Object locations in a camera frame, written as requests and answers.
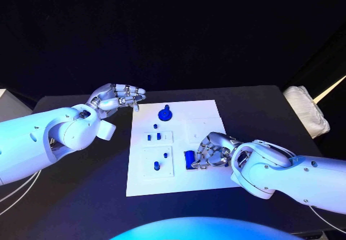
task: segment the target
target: white board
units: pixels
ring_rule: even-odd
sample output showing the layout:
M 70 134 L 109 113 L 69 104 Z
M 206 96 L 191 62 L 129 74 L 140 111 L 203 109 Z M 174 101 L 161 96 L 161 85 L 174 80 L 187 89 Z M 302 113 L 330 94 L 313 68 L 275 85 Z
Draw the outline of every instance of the white board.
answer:
M 158 111 L 166 105 L 173 117 L 160 121 Z M 238 187 L 230 180 L 230 167 L 186 170 L 184 152 L 196 152 L 210 132 L 226 133 L 215 100 L 140 104 L 138 108 L 140 111 L 132 112 L 125 196 Z M 161 138 L 164 141 L 157 140 L 157 133 L 166 136 L 166 140 Z M 161 156 L 164 147 L 171 152 L 168 159 Z M 154 170 L 155 161 L 161 161 L 158 171 Z M 170 162 L 171 171 L 166 168 Z

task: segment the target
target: white robotic arm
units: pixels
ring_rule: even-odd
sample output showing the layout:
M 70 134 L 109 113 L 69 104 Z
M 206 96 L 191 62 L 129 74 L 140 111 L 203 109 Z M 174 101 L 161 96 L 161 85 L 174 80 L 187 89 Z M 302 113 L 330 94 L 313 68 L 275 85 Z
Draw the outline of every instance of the white robotic arm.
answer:
M 115 126 L 102 119 L 119 107 L 138 111 L 141 88 L 105 84 L 85 104 L 36 113 L 0 123 L 0 185 L 27 177 L 69 153 L 85 149 L 98 136 L 109 140 Z
M 268 199 L 278 190 L 301 204 L 346 214 L 346 161 L 295 156 L 271 143 L 242 143 L 216 132 L 202 141 L 196 158 L 193 167 L 229 163 L 230 179 L 256 197 Z

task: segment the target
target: blue knob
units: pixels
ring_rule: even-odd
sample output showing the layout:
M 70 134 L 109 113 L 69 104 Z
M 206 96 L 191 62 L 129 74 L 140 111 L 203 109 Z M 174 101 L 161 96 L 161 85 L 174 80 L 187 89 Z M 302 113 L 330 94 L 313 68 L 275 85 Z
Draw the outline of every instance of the blue knob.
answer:
M 166 105 L 164 109 L 158 112 L 158 119 L 166 122 L 171 119 L 171 116 L 173 116 L 173 114 L 170 111 L 170 106 Z
M 153 169 L 154 169 L 155 171 L 158 171 L 158 170 L 160 170 L 160 164 L 158 164 L 158 162 L 157 162 L 157 161 L 153 163 Z

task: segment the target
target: pillow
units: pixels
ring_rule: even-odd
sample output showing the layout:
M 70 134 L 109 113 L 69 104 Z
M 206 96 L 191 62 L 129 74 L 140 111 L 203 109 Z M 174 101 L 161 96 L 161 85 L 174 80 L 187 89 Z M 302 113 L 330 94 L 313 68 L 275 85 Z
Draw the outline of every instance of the pillow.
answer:
M 308 91 L 304 86 L 289 86 L 282 92 L 282 95 L 289 103 L 304 128 L 314 139 L 317 136 L 330 131 L 330 124 L 324 119 L 323 112 L 308 95 Z

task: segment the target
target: dark table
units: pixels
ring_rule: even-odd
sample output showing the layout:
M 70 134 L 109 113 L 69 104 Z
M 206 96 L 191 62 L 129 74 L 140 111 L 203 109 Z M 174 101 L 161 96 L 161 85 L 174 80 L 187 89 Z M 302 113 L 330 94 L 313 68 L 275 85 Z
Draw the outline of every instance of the dark table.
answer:
M 88 97 L 46 96 L 33 112 L 82 104 Z M 155 91 L 142 103 L 196 100 L 216 101 L 225 131 L 239 140 L 261 139 L 297 155 L 321 155 L 275 86 Z M 42 170 L 30 192 L 0 216 L 0 239 L 109 239 L 142 224 L 196 216 L 249 221 L 288 233 L 330 229 L 310 208 L 278 191 L 268 200 L 239 187 L 125 197 L 132 109 L 121 108 L 106 120 L 116 126 L 111 140 L 96 138 Z M 1 196 L 21 181 L 1 186 Z M 1 203 L 3 209 L 17 196 Z M 317 212 L 346 227 L 344 215 Z

